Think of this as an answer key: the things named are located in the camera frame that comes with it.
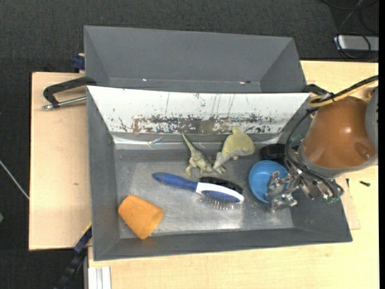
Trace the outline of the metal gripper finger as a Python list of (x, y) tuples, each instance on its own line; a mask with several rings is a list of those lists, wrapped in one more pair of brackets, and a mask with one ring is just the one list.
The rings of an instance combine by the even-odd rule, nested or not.
[(267, 183), (267, 192), (265, 193), (266, 200), (283, 199), (288, 194), (292, 194), (297, 189), (294, 176), (290, 173), (284, 177), (280, 177), (279, 171), (274, 171), (270, 174)]
[(285, 208), (292, 208), (298, 205), (297, 200), (294, 198), (293, 192), (284, 192), (278, 194), (271, 200), (270, 210), (276, 212)]

